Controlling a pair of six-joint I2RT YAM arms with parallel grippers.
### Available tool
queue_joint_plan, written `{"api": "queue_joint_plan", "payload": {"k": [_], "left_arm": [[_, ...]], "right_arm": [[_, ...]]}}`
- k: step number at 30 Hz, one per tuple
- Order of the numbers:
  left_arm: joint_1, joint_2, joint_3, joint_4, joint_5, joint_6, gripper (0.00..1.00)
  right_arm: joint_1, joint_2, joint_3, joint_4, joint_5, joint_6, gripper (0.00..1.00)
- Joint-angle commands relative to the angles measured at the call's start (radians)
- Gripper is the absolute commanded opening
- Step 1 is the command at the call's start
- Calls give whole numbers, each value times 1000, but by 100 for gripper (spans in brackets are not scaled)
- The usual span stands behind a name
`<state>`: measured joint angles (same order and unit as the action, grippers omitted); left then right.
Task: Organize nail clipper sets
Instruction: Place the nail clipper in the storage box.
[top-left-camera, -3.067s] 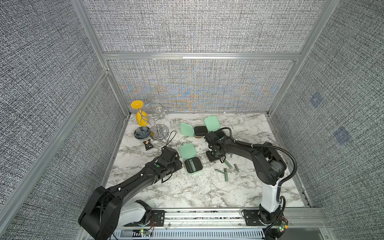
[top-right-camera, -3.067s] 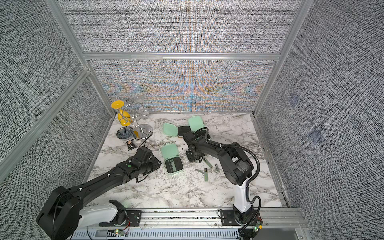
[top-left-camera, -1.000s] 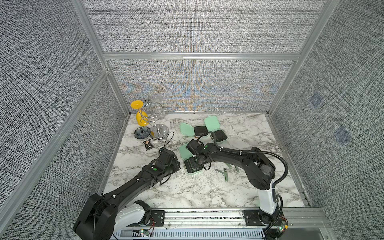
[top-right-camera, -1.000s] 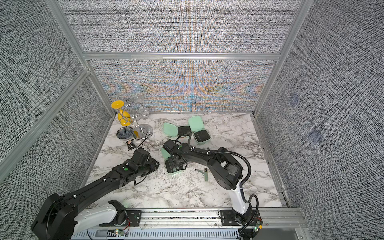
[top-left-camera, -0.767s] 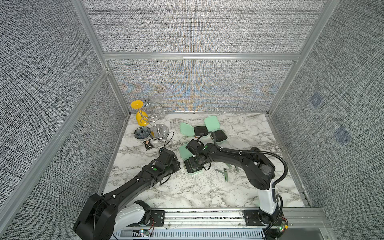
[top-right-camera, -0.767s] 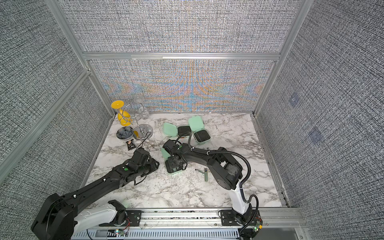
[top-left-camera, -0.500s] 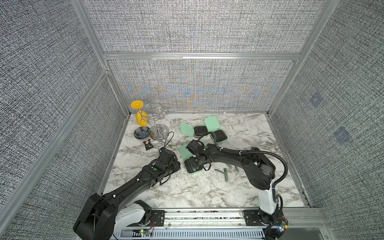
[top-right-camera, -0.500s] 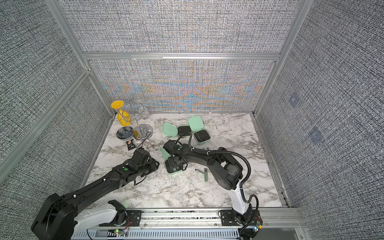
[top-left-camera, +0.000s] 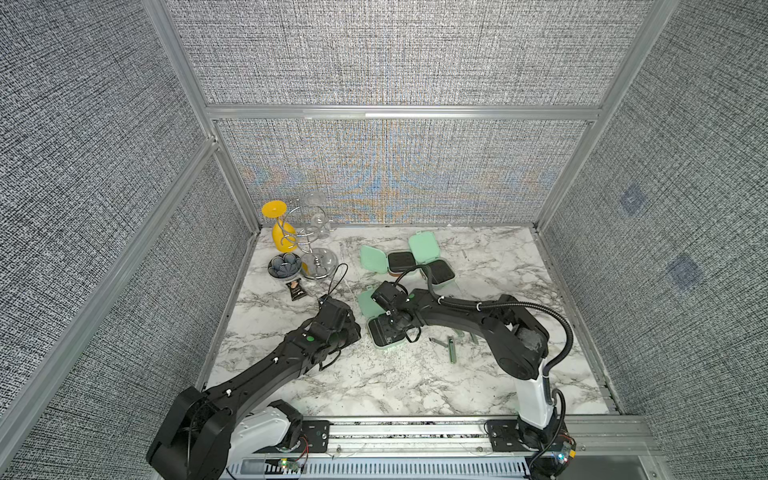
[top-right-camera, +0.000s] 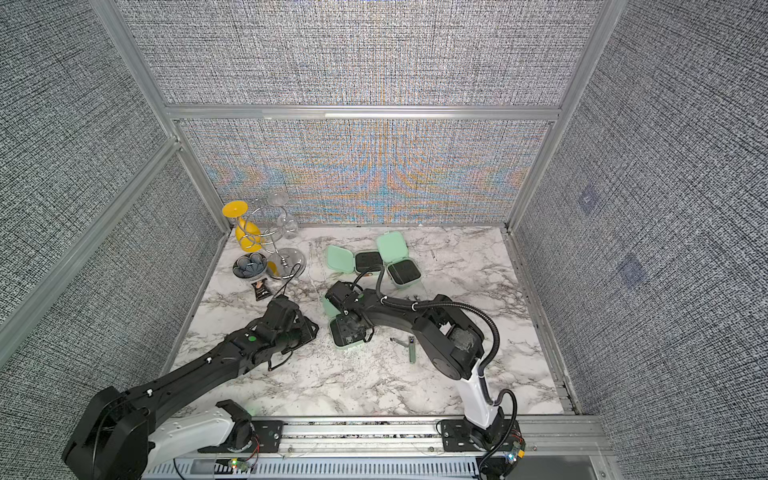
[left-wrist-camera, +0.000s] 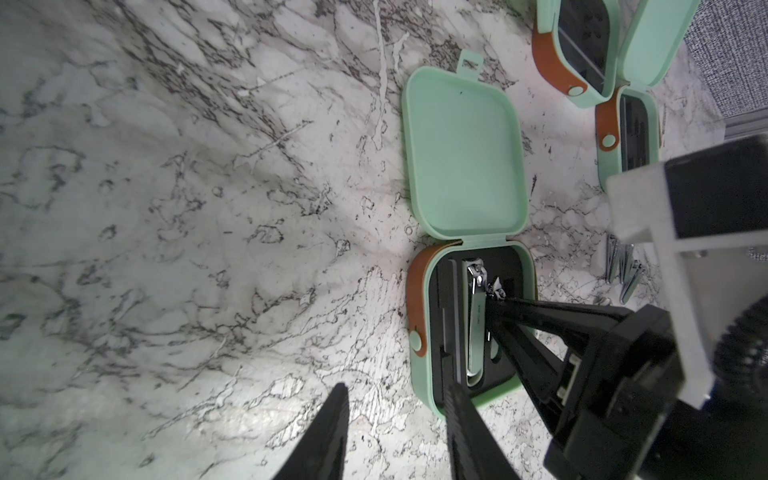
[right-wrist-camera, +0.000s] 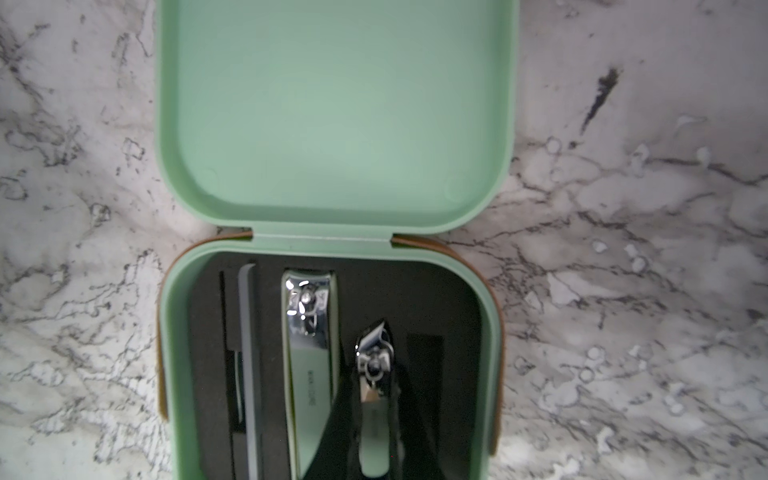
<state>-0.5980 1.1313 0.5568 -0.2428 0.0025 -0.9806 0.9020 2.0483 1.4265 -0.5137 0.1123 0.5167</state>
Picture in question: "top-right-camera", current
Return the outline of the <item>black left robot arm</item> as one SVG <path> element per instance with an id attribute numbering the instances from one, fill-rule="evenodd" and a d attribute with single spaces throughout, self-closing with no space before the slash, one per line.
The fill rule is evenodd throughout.
<path id="1" fill-rule="evenodd" d="M 232 400 L 202 414 L 173 416 L 214 388 L 313 341 L 318 325 L 285 295 L 266 312 L 178 369 L 125 391 L 95 394 L 64 447 L 79 479 L 139 479 L 158 464 L 200 449 L 240 453 L 258 448 L 251 415 Z"/>

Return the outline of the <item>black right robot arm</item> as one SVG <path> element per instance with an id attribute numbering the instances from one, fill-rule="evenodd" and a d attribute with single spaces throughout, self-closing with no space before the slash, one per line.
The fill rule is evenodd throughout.
<path id="1" fill-rule="evenodd" d="M 336 310 L 330 328 L 338 346 L 364 342 L 378 327 L 413 336 L 435 369 L 453 381 L 463 405 L 461 435 L 484 451 L 508 441 L 522 444 L 518 402 L 510 389 L 493 398 L 485 369 L 500 348 L 500 332 L 482 310 L 445 295 L 412 300 L 381 291 L 382 276 L 373 288 L 357 281 L 338 281 L 325 294 Z"/>

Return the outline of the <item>green nail kit case front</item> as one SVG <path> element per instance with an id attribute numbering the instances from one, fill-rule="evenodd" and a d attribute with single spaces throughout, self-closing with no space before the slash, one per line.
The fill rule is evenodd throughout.
<path id="1" fill-rule="evenodd" d="M 366 324 L 351 315 L 343 315 L 331 302 L 323 298 L 322 305 L 329 318 L 329 330 L 334 345 L 345 349 L 357 344 L 363 344 L 368 338 Z"/>

